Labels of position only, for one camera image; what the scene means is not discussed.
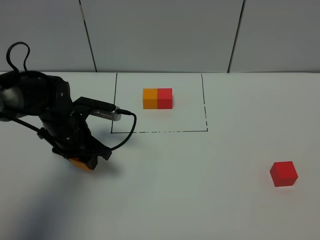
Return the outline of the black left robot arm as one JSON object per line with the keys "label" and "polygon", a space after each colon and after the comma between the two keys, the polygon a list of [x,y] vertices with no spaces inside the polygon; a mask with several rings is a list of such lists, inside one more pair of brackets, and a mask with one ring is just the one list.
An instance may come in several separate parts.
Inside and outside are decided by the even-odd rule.
{"label": "black left robot arm", "polygon": [[0,76],[0,120],[13,121],[37,133],[52,151],[85,169],[94,170],[98,158],[112,150],[94,138],[89,115],[116,109],[113,104],[87,97],[72,101],[70,85],[61,77],[37,71],[10,71]]}

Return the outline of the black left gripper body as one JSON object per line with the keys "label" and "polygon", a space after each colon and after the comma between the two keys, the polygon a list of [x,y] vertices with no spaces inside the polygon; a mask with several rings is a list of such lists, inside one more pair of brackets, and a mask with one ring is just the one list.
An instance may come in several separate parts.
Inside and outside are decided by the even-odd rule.
{"label": "black left gripper body", "polygon": [[53,151],[65,158],[102,157],[108,160],[109,147],[94,138],[81,114],[71,108],[66,112],[50,111],[40,116],[44,129],[51,136]]}

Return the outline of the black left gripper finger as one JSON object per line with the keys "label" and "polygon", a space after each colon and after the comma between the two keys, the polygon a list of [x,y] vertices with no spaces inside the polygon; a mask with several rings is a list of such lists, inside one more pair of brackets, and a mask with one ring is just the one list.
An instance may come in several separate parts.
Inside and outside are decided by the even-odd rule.
{"label": "black left gripper finger", "polygon": [[98,164],[98,157],[97,156],[85,156],[83,158],[83,162],[84,162],[85,168],[88,171],[93,171]]}

